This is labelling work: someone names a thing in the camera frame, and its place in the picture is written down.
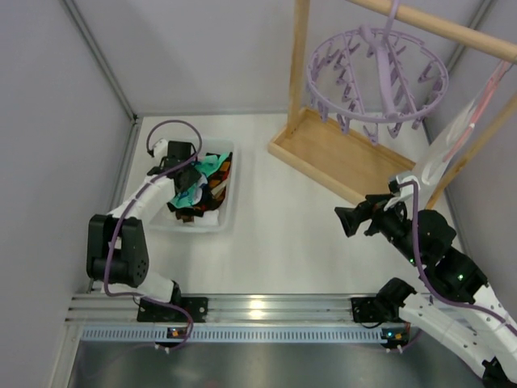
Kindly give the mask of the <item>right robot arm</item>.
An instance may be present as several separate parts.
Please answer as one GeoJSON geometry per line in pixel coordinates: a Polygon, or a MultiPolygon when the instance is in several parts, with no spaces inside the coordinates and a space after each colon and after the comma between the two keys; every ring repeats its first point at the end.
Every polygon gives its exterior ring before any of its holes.
{"type": "Polygon", "coordinates": [[[456,232],[435,210],[403,203],[391,195],[368,195],[354,208],[335,213],[346,236],[369,224],[365,235],[381,234],[418,271],[429,297],[406,281],[390,279],[375,297],[352,301],[356,323],[375,328],[406,323],[440,342],[460,358],[485,387],[516,385],[516,322],[495,295],[487,276],[452,245],[456,232]]]}

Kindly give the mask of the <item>teal sock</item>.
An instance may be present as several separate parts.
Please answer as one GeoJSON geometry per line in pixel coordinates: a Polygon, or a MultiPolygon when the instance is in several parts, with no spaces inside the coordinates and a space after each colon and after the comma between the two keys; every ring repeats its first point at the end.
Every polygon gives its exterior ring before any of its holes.
{"type": "Polygon", "coordinates": [[[194,162],[194,168],[205,177],[209,177],[219,170],[223,160],[220,155],[206,155],[194,162]]]}
{"type": "Polygon", "coordinates": [[[204,175],[198,179],[196,183],[191,185],[185,192],[177,194],[169,204],[176,209],[190,208],[197,205],[203,195],[203,189],[207,185],[208,180],[204,175]]]}

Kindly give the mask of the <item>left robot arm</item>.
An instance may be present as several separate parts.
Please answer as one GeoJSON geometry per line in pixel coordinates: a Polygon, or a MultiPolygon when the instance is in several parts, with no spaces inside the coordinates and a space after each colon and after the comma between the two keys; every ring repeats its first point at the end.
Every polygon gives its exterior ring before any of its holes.
{"type": "Polygon", "coordinates": [[[193,162],[200,148],[186,141],[160,140],[149,151],[155,165],[129,198],[88,224],[86,273],[103,283],[109,297],[142,298],[179,313],[188,325],[193,318],[180,306],[176,281],[150,269],[145,227],[181,188],[198,180],[193,162]]]}

